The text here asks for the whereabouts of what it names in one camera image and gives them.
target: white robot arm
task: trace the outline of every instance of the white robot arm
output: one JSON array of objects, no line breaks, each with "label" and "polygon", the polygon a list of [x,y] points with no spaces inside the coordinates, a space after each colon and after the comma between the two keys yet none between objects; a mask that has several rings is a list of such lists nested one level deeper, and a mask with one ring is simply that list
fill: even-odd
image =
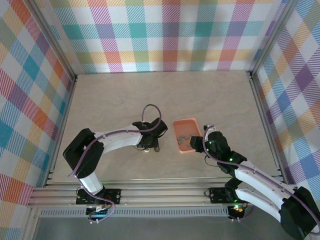
[{"label": "white robot arm", "polygon": [[112,132],[92,132],[85,128],[64,150],[63,157],[86,190],[93,195],[103,195],[104,187],[95,174],[101,155],[125,146],[154,148],[159,152],[158,138],[162,137],[167,129],[167,125],[159,118],[151,123],[134,122]]},{"label": "white robot arm", "polygon": [[320,212],[304,187],[288,185],[264,173],[241,154],[232,151],[227,139],[214,126],[204,126],[204,137],[193,136],[190,145],[217,161],[232,179],[225,184],[230,202],[248,202],[277,219],[294,239],[302,240],[318,229]]}]

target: plaid wall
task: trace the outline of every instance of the plaid wall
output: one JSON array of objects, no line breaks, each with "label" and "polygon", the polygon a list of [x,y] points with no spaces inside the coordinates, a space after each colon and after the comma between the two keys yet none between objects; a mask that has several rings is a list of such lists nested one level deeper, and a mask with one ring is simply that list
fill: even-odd
[{"label": "plaid wall", "polygon": [[0,240],[44,179],[71,82],[22,0],[0,0]]},{"label": "plaid wall", "polygon": [[275,21],[269,12],[281,0],[38,0],[38,4],[61,47],[74,56],[73,64],[95,74],[249,69]]},{"label": "plaid wall", "polygon": [[267,41],[270,37],[270,34],[273,32],[275,24],[276,24],[277,20],[279,19],[283,9],[285,8],[287,1],[288,0],[281,0],[281,3],[279,5],[279,7],[277,8],[275,15],[273,16],[272,21],[271,21],[267,31],[265,32],[265,35],[264,35],[262,41],[260,42],[259,49],[256,51],[256,53],[254,55],[253,61],[252,61],[250,68],[249,68],[250,71],[252,71],[254,69],[256,62],[257,62],[257,59],[260,57],[261,52],[266,47]]},{"label": "plaid wall", "polygon": [[290,181],[319,201],[320,0],[299,1],[258,78]]}]

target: purple cable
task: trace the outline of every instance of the purple cable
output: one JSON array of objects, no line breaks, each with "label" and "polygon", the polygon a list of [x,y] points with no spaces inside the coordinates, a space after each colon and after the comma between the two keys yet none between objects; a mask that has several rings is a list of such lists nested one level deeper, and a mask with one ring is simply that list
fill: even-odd
[{"label": "purple cable", "polygon": [[154,105],[154,104],[148,104],[148,105],[146,105],[146,106],[143,108],[143,110],[142,110],[141,118],[142,118],[142,120],[144,119],[145,110],[146,110],[146,108],[149,107],[149,106],[155,107],[155,108],[158,110],[158,112],[159,112],[159,121],[158,121],[158,123],[157,123],[154,127],[150,128],[150,129],[146,129],[146,130],[125,130],[125,129],[123,129],[123,130],[116,130],[116,131],[111,131],[111,132],[108,132],[108,133],[106,133],[106,134],[103,134],[103,135],[97,137],[97,138],[94,139],[92,142],[90,142],[90,144],[86,147],[86,149],[85,149],[84,152],[82,153],[82,155],[81,155],[81,157],[80,157],[77,165],[75,166],[74,170],[68,175],[68,178],[70,178],[70,177],[72,177],[72,176],[74,176],[74,175],[76,174],[76,171],[77,171],[78,168],[80,167],[80,165],[81,165],[82,161],[84,160],[84,157],[85,157],[85,155],[87,154],[88,150],[91,148],[91,146],[92,146],[96,141],[102,139],[103,137],[106,138],[106,137],[108,137],[108,136],[110,136],[110,135],[119,134],[119,133],[145,133],[145,132],[150,132],[150,131],[155,130],[155,129],[160,125],[161,119],[162,119],[161,111],[160,111],[160,109],[159,109],[156,105]]},{"label": "purple cable", "polygon": [[106,198],[103,198],[103,197],[99,197],[99,196],[93,195],[91,192],[88,191],[88,189],[86,189],[86,187],[82,184],[82,182],[81,182],[79,179],[78,179],[78,182],[80,183],[81,187],[85,190],[85,192],[86,192],[88,195],[90,195],[91,197],[93,197],[93,198],[95,198],[95,199],[99,199],[99,200],[105,201],[105,202],[107,202],[107,203],[110,203],[110,204],[112,205],[112,210],[111,210],[111,212],[110,212],[108,215],[104,216],[103,218],[97,220],[96,223],[100,223],[100,222],[102,222],[103,220],[109,218],[109,217],[114,213],[114,211],[115,211],[115,209],[116,209],[115,203],[114,203],[113,201],[109,200],[109,199],[106,199]]},{"label": "purple cable", "polygon": [[[286,194],[289,194],[291,197],[293,197],[295,200],[297,200],[306,210],[307,212],[312,216],[312,218],[314,219],[314,221],[316,222],[316,224],[318,225],[318,228],[320,229],[320,222],[317,218],[317,216],[310,210],[310,208],[303,202],[301,201],[297,196],[295,196],[294,194],[292,194],[290,191],[288,191],[287,189],[285,189],[283,186],[281,186],[280,184],[278,184],[277,182],[271,180],[270,178],[266,177],[264,174],[262,174],[261,172],[257,171],[257,170],[254,170],[253,168],[251,167],[248,167],[248,166],[244,166],[244,165],[241,165],[241,164],[238,164],[238,163],[234,163],[234,162],[228,162],[228,161],[221,161],[221,160],[218,160],[216,159],[215,157],[213,157],[208,151],[207,151],[207,148],[206,148],[206,142],[205,142],[205,139],[206,139],[206,136],[207,136],[207,132],[208,130],[212,129],[214,126],[209,126],[205,131],[204,131],[204,134],[203,134],[203,140],[202,140],[202,146],[203,146],[203,149],[204,149],[204,152],[213,160],[215,160],[216,162],[218,163],[221,163],[221,164],[228,164],[228,165],[233,165],[233,166],[237,166],[238,168],[242,168],[242,169],[245,169],[245,170],[248,170],[250,171],[251,173],[255,173],[257,174],[259,177],[263,178],[265,181],[267,181],[268,183],[274,185],[275,187],[281,189],[283,192],[285,192]],[[320,236],[320,231],[319,232],[310,232],[311,235],[316,235],[316,236]]]},{"label": "purple cable", "polygon": [[[82,161],[84,160],[84,157],[85,157],[85,155],[87,154],[88,150],[91,148],[91,146],[92,146],[96,141],[102,139],[103,137],[108,137],[108,136],[110,136],[110,135],[119,134],[119,133],[145,133],[145,132],[150,132],[150,131],[153,131],[154,129],[156,129],[156,128],[160,125],[161,119],[162,119],[161,111],[160,111],[160,109],[159,109],[156,105],[154,105],[154,104],[147,104],[147,105],[143,108],[143,110],[142,110],[141,118],[142,118],[142,121],[143,121],[143,120],[144,120],[144,115],[145,115],[145,110],[146,110],[146,108],[149,107],[149,106],[155,107],[155,108],[158,110],[158,112],[159,112],[159,121],[158,121],[158,123],[157,123],[154,127],[150,128],[150,129],[146,129],[146,130],[116,130],[116,131],[112,131],[112,132],[109,132],[109,133],[106,133],[106,134],[104,134],[104,135],[101,135],[101,136],[97,137],[97,138],[94,139],[92,142],[90,142],[90,144],[86,147],[86,149],[84,150],[83,154],[81,155],[81,157],[80,157],[80,159],[79,159],[79,162],[78,162],[77,165],[75,166],[75,168],[74,168],[74,170],[72,171],[72,173],[69,174],[68,178],[70,178],[70,177],[72,177],[72,176],[75,176],[76,171],[77,171],[78,168],[80,167],[80,164],[81,164]],[[101,221],[109,218],[109,217],[114,213],[114,211],[115,211],[115,209],[116,209],[115,203],[114,203],[113,201],[109,200],[109,199],[106,199],[106,198],[103,198],[103,197],[99,197],[99,196],[93,195],[91,192],[88,191],[88,189],[82,184],[82,182],[81,182],[79,179],[77,179],[77,180],[78,180],[78,182],[80,183],[80,185],[82,186],[82,188],[85,190],[85,192],[86,192],[88,195],[90,195],[91,197],[93,197],[93,198],[95,198],[95,199],[99,199],[99,200],[105,201],[105,202],[107,202],[107,203],[110,203],[110,204],[112,205],[112,211],[111,211],[108,215],[106,215],[106,216],[104,216],[103,218],[101,218],[100,220],[97,220],[96,223],[100,223]]]}]

